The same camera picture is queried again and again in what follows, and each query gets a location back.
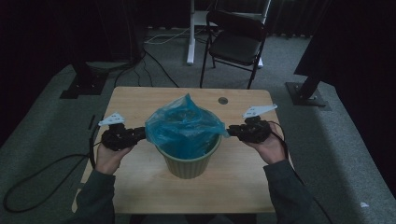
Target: gray carpet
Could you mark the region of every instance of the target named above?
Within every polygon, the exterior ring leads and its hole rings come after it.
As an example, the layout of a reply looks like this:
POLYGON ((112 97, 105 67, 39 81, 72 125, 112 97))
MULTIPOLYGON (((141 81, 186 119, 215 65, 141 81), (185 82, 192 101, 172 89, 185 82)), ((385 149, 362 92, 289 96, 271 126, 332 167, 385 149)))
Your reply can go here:
MULTIPOLYGON (((156 35, 163 31, 152 31, 156 35)), ((187 65, 187 38, 175 38, 164 44, 145 46, 147 52, 161 63, 179 87, 197 88, 205 45, 204 35, 197 36, 195 60, 187 65)), ((318 90, 328 101, 330 111, 311 106, 293 105, 285 82, 304 82, 295 76, 309 39, 269 36, 264 46, 264 67, 259 70, 251 89, 268 90, 279 121, 286 133, 296 171, 323 205, 333 223, 394 223, 396 202, 380 173, 375 168, 352 120, 332 86, 320 83, 318 90)), ((119 63, 90 63, 102 68, 119 63)), ((53 77, 29 113, 0 150, 2 175, 0 195, 18 180, 37 172, 63 156, 88 153, 88 138, 92 116, 98 122, 106 111, 115 80, 120 70, 110 73, 101 95, 79 96, 75 100, 60 99, 74 78, 72 67, 66 66, 53 77)), ((204 88, 245 89, 249 74, 243 70, 219 64, 216 69, 207 65, 204 88)), ((127 70, 117 80, 117 86, 175 87, 161 67, 148 55, 134 69, 127 70)), ((39 203, 63 179, 79 158, 56 163, 48 171, 19 187, 9 197, 15 209, 39 203)), ((72 216, 79 180, 86 161, 78 166, 45 203, 32 211, 12 214, 1 208, 0 223, 57 223, 72 216)), ((314 205, 318 223, 329 223, 314 205)), ((116 223, 128 223, 128 216, 117 215, 116 223)), ((219 216, 212 223, 224 223, 219 216)), ((186 223, 182 215, 148 216, 144 223, 186 223)), ((276 223, 274 214, 258 214, 258 223, 276 223)))

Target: chair backrest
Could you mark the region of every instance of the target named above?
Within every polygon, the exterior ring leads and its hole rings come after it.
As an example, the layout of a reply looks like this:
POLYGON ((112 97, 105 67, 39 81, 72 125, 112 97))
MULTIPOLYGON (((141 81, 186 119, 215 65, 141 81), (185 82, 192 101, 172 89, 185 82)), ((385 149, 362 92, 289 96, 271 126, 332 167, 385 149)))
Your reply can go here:
POLYGON ((215 23, 220 29, 263 41, 266 30, 261 21, 232 12, 211 10, 206 14, 206 25, 215 23))

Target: black metal base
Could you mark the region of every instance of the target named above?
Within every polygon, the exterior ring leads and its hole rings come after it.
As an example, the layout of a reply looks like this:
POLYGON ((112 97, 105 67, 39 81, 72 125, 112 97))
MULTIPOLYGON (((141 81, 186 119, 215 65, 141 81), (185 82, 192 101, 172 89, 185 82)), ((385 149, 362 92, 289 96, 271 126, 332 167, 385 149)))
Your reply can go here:
POLYGON ((61 99, 77 99, 80 95, 100 95, 106 84, 108 73, 92 72, 94 79, 90 85, 81 86, 78 83, 78 76, 75 76, 73 82, 67 91, 63 91, 61 99))
POLYGON ((304 99, 299 94, 300 88, 303 86, 303 83, 286 82, 285 84, 288 88, 291 100, 295 105, 310 105, 317 106, 320 110, 332 110, 329 106, 329 103, 322 99, 318 90, 315 90, 315 92, 308 99, 304 99))

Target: hand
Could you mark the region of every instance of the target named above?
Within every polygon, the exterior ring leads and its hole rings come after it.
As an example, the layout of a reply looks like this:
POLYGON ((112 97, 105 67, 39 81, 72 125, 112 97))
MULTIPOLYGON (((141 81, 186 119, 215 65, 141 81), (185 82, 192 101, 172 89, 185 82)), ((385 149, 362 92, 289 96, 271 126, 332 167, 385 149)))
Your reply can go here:
POLYGON ((122 158, 128 154, 133 147, 127 147, 120 151, 113 151, 103 144, 99 145, 95 170, 105 174, 113 175, 120 167, 122 158))
MULTIPOLYGON (((274 133, 278 134, 275 124, 272 122, 270 122, 269 124, 271 130, 274 133)), ((285 150, 283 149, 282 144, 280 144, 279 139, 277 139, 272 133, 264 142, 261 142, 259 144, 248 142, 244 143, 256 149, 262 159, 268 164, 273 164, 286 159, 285 150)))

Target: wooden table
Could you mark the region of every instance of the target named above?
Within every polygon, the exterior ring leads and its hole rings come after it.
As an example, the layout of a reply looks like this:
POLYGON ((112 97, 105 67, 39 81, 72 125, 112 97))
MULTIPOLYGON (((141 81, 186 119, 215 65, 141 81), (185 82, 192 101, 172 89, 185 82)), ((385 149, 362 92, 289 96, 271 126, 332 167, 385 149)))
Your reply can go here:
MULTIPOLYGON (((268 91, 117 87, 105 117, 119 112, 126 119, 126 128, 141 127, 158 108, 187 93, 198 106, 216 114, 226 128, 244 123, 242 115, 250 106, 273 104, 268 91), (228 104, 220 104, 220 97, 227 98, 228 104)), ((278 122, 275 110, 261 117, 278 122)), ((107 129, 108 126, 100 129, 97 142, 107 129)), ((141 140, 115 173, 115 211, 118 214, 274 212, 264 165, 253 148, 236 137, 223 138, 202 175, 181 179, 169 172, 154 145, 141 140)), ((91 171, 88 162, 81 183, 87 181, 91 171)))

